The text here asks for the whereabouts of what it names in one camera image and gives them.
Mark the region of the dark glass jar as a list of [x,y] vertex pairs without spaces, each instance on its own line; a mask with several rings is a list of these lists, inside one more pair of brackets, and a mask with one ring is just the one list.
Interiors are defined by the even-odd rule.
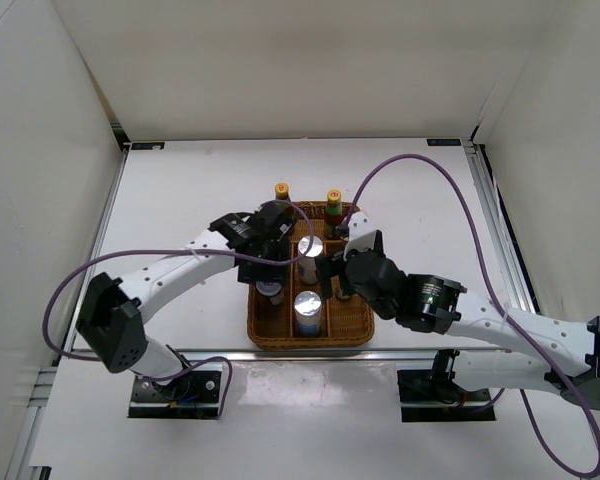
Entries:
[[284,289],[280,283],[259,281],[255,284],[257,292],[276,306],[283,303]]

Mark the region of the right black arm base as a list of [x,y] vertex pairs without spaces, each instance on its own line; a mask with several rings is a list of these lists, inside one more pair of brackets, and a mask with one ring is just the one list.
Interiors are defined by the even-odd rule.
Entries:
[[467,391],[453,383],[459,350],[437,352],[428,367],[397,367],[403,423],[492,422],[495,400],[488,389]]

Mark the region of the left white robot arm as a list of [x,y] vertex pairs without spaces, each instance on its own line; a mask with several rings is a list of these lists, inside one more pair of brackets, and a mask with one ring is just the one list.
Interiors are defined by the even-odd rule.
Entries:
[[244,284],[282,281],[295,223],[289,208],[267,202],[251,214],[214,220],[183,250],[135,272],[98,274],[80,308],[79,334],[109,372],[131,371],[166,399],[182,398],[190,386],[185,363],[146,335],[146,323],[180,295],[232,268]]

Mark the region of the small yellow-label bottle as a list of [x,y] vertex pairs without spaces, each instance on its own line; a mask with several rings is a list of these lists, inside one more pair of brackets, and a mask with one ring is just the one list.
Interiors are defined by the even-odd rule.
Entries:
[[342,286],[337,287],[335,296],[339,301],[348,301],[352,298],[352,294]]

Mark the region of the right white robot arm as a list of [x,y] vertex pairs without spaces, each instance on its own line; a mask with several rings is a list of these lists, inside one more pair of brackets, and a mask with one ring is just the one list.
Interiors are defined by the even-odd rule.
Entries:
[[382,234],[316,261],[324,298],[339,278],[344,292],[359,296],[383,320],[423,334],[474,338],[500,347],[487,361],[454,350],[437,353],[429,387],[450,400],[462,390],[529,389],[554,393],[600,411],[600,316],[586,323],[544,317],[468,291],[430,274],[405,274],[383,251]]

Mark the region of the white silver-lid canister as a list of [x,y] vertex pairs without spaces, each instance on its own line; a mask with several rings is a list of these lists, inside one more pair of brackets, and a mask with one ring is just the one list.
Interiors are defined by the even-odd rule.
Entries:
[[317,336],[322,325],[322,300],[313,291],[300,292],[293,305],[295,325],[299,333]]
[[297,262],[299,279],[302,283],[313,285],[318,282],[316,259],[324,253],[320,238],[309,235],[302,237],[297,245],[300,260]]

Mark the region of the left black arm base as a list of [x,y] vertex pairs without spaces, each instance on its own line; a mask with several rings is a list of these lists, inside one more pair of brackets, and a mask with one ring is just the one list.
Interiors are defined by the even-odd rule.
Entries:
[[223,362],[208,362],[174,380],[160,385],[135,379],[127,417],[160,420],[217,420],[221,413],[222,385],[226,379]]

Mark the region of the tall chili sauce bottle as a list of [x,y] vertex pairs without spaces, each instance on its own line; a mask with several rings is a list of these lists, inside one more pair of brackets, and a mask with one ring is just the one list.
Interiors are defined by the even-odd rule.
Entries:
[[289,185],[285,182],[279,182],[274,187],[276,201],[290,201]]
[[325,237],[328,240],[336,239],[338,237],[337,228],[343,219],[342,194],[339,190],[328,191],[323,218]]

